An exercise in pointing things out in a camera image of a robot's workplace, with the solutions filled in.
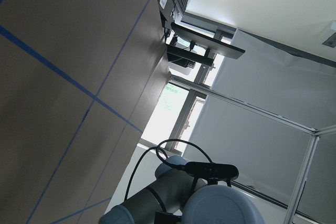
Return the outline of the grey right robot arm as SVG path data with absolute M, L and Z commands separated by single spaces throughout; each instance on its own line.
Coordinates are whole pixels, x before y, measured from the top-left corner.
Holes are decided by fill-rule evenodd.
M 98 223 L 154 223 L 157 212 L 184 212 L 190 199 L 206 183 L 185 171 L 162 163 L 155 171 L 156 180 L 123 203 L 111 208 Z

